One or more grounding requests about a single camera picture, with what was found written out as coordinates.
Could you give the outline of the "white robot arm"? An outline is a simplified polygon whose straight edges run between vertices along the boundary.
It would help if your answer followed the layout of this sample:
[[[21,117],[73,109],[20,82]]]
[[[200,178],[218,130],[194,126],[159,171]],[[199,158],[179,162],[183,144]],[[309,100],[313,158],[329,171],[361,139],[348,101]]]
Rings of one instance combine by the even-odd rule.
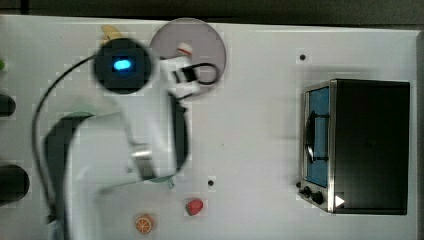
[[[164,57],[120,38],[88,60],[96,85],[116,108],[110,113],[74,111],[43,139],[54,240],[101,240],[97,203],[102,192],[167,181],[189,155],[186,109],[178,92],[195,77],[187,45]]]

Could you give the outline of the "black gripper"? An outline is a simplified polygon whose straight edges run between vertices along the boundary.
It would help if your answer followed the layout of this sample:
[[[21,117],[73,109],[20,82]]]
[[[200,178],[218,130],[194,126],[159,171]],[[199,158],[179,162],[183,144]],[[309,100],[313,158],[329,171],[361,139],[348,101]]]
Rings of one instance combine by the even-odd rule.
[[[197,71],[188,56],[180,55],[160,60],[161,71],[168,90],[177,98],[184,99],[200,92]]]

